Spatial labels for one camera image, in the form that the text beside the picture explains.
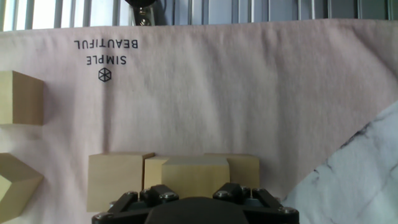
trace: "screw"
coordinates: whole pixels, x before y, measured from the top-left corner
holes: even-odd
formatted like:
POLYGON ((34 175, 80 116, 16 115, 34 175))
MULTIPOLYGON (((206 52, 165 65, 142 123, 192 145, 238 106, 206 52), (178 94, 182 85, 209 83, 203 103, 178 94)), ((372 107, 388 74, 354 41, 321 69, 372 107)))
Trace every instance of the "screw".
POLYGON ((134 191, 128 191, 128 192, 126 192, 126 194, 127 195, 132 195, 132 194, 138 194, 137 192, 134 192, 134 191))
POLYGON ((150 21, 148 19, 141 19, 139 23, 141 26, 150 26, 150 21))
POLYGON ((228 197, 229 193, 225 190, 219 190, 216 192, 216 196, 219 198, 228 197))
POLYGON ((291 214, 291 213, 297 212, 296 209, 290 208, 290 207, 282 207, 282 208, 279 208, 279 211, 280 211, 280 212, 283 212, 283 213, 285 213, 285 214, 291 214))
POLYGON ((253 191, 265 191, 265 189, 257 188, 257 189, 253 189, 253 191))
POLYGON ((112 217, 113 217, 113 213, 109 213, 109 212, 101 212, 94 216, 94 218, 96 218, 98 220, 104 220, 104 219, 112 218, 112 217))
POLYGON ((174 198, 175 196, 177 196, 177 195, 173 192, 166 192, 162 195, 159 195, 159 198, 160 199, 168 199, 168 198, 174 198))
POLYGON ((143 8, 139 8, 139 14, 140 15, 145 15, 146 12, 145 12, 145 10, 143 8))

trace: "wooden block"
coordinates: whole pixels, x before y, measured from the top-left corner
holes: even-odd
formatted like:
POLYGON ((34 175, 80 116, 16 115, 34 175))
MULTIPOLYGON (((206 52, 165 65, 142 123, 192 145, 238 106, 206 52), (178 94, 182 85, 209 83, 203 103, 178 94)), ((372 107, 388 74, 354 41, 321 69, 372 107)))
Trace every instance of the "wooden block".
POLYGON ((144 189, 162 184, 162 164, 168 159, 165 156, 155 156, 145 160, 144 189))
POLYGON ((250 188, 260 187, 260 160, 248 154, 212 154, 205 156, 225 157, 229 164, 231 182, 250 188))
POLYGON ((162 184, 180 198, 212 198, 227 182, 229 165, 223 157, 175 157, 162 165, 162 184))
POLYGON ((9 153, 0 153, 0 223, 18 217, 43 176, 9 153))
POLYGON ((122 194, 143 187, 147 152, 112 152, 91 155, 88 159, 87 212, 106 212, 109 203, 122 194))
POLYGON ((43 81, 0 72, 0 124, 43 125, 43 81))

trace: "white marble-patterned fabric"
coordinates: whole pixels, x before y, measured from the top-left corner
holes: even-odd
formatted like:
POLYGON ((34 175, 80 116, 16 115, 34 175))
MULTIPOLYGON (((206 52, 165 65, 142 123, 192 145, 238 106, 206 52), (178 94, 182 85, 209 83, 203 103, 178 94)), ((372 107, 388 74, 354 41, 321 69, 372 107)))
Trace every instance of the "white marble-patterned fabric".
POLYGON ((301 224, 398 223, 398 102, 288 194, 301 224))

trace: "hexagon logo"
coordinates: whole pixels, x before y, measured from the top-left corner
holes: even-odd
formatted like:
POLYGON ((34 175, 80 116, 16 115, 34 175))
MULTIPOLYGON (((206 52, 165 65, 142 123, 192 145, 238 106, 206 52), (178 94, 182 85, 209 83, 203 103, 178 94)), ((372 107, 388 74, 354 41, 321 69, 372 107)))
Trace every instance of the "hexagon logo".
POLYGON ((98 79, 102 82, 107 82, 112 79, 112 72, 107 68, 102 68, 98 71, 98 79))

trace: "light wood block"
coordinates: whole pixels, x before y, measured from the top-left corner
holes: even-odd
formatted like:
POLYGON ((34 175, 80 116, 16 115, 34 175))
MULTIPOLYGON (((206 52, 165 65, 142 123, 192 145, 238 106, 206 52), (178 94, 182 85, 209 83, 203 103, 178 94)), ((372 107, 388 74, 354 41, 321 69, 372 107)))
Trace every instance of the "light wood block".
POLYGON ((145 160, 144 188, 162 184, 162 164, 170 157, 155 156, 145 160))
POLYGON ((0 153, 0 223, 18 217, 43 176, 9 153, 0 153))
POLYGON ((248 154, 212 154, 205 156, 225 157, 229 164, 231 182, 250 188, 260 187, 260 160, 248 154))
POLYGON ((0 124, 43 125, 43 81, 0 72, 0 124))
POLYGON ((88 159, 87 212, 105 212, 109 203, 122 194, 143 187, 147 152, 112 152, 91 155, 88 159))
POLYGON ((227 182, 229 165, 224 157, 175 157, 162 165, 162 184, 180 198, 212 198, 227 182))

